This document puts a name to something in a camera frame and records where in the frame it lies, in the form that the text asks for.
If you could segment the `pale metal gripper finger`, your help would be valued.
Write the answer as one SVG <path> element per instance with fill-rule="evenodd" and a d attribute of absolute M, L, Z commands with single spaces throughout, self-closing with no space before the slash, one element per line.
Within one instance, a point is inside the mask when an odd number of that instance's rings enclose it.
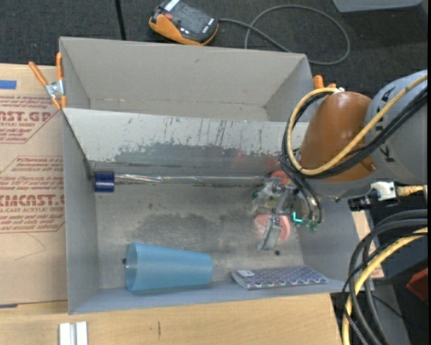
<path fill-rule="evenodd" d="M 283 179 L 265 178 L 261 186 L 251 194 L 251 204 L 255 208 L 276 208 L 287 199 L 287 189 Z"/>
<path fill-rule="evenodd" d="M 271 250 L 282 233 L 281 219 L 278 216 L 258 216 L 258 222 L 264 225 L 264 233 L 258 243 L 258 250 Z"/>

